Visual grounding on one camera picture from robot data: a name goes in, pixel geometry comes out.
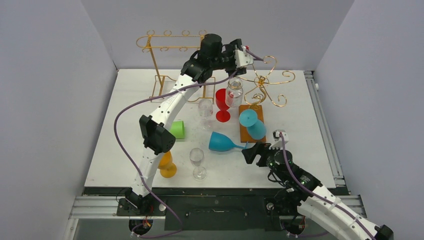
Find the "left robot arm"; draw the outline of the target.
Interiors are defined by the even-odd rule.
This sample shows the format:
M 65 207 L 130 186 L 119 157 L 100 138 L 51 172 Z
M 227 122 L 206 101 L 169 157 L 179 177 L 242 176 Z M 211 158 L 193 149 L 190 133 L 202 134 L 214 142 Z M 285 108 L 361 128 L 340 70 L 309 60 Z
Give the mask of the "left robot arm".
M 170 127 L 183 106 L 201 87 L 210 85 L 208 80 L 214 71 L 224 70 L 231 79 L 245 74 L 253 61 L 240 38 L 224 44 L 221 36 L 208 33 L 201 40 L 199 49 L 183 64 L 171 91 L 160 96 L 163 101 L 159 106 L 151 113 L 141 115 L 138 120 L 143 140 L 141 160 L 131 160 L 137 177 L 125 192 L 129 208 L 136 215 L 150 210 L 153 180 L 162 157 L 176 142 Z

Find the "green plastic goblet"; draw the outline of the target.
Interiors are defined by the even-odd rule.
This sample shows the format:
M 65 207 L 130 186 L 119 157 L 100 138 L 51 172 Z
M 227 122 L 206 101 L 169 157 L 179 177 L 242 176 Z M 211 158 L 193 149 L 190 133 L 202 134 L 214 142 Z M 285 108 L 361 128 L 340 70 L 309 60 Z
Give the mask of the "green plastic goblet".
M 174 121 L 171 124 L 169 132 L 176 138 L 176 139 L 184 139 L 185 138 L 185 125 L 182 120 Z

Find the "clear patterned wine glass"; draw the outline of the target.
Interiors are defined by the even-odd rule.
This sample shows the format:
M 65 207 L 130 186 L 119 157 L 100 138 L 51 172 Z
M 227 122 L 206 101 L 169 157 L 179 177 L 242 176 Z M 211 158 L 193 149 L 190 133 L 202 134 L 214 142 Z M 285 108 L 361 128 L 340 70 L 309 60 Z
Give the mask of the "clear patterned wine glass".
M 239 78 L 230 79 L 225 91 L 225 104 L 230 108 L 239 107 L 242 104 L 243 94 L 243 82 Z

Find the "gold hook rack wooden base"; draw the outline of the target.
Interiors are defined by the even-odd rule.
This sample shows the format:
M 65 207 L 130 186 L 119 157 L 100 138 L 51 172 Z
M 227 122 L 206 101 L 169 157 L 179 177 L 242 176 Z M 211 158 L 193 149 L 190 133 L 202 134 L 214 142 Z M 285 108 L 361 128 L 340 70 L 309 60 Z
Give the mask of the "gold hook rack wooden base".
M 239 77 L 238 79 L 246 83 L 252 83 L 254 86 L 243 95 L 244 105 L 239 107 L 239 124 L 245 128 L 248 139 L 242 139 L 242 142 L 248 141 L 263 141 L 266 138 L 267 128 L 263 120 L 262 103 L 265 100 L 270 100 L 273 106 L 283 108 L 287 105 L 288 99 L 284 94 L 279 94 L 277 100 L 273 100 L 267 87 L 275 87 L 293 82 L 296 79 L 296 74 L 291 70 L 284 70 L 281 75 L 283 81 L 272 82 L 269 80 L 271 73 L 274 71 L 273 66 L 267 74 L 260 74 L 252 68 L 254 73 L 253 79 Z

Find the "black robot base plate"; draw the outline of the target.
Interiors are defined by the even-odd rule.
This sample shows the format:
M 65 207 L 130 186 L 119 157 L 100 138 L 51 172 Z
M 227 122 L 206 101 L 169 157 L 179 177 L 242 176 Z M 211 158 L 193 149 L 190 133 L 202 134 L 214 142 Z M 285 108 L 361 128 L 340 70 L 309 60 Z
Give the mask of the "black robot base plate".
M 305 217 L 297 212 L 300 198 L 283 188 L 154 188 L 153 193 L 135 196 L 122 189 L 116 214 L 138 217 L 130 227 L 143 224 L 146 230 L 155 217 L 164 217 L 166 230 L 238 231 L 287 230 L 300 234 Z

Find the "blue plastic goblet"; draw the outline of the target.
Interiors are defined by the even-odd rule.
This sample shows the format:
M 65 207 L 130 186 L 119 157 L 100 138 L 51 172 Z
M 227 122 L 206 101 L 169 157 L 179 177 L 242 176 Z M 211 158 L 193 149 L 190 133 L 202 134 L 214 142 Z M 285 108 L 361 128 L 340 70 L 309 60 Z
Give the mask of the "blue plastic goblet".
M 208 149 L 215 152 L 227 152 L 232 149 L 246 149 L 248 144 L 237 145 L 228 136 L 213 131 L 210 135 Z
M 245 127 L 253 140 L 261 140 L 266 136 L 267 129 L 258 114 L 253 109 L 246 109 L 239 115 L 239 123 Z

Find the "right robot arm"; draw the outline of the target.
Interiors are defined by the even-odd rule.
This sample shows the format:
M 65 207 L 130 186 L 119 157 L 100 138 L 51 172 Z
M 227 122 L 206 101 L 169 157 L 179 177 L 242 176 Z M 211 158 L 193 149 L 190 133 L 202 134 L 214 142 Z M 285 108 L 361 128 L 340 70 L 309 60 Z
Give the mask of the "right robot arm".
M 293 155 L 284 147 L 257 142 L 242 151 L 247 164 L 260 156 L 258 167 L 267 167 L 283 183 L 283 209 L 314 221 L 339 240 L 392 240 L 393 230 L 359 215 L 330 192 L 315 176 L 293 162 Z

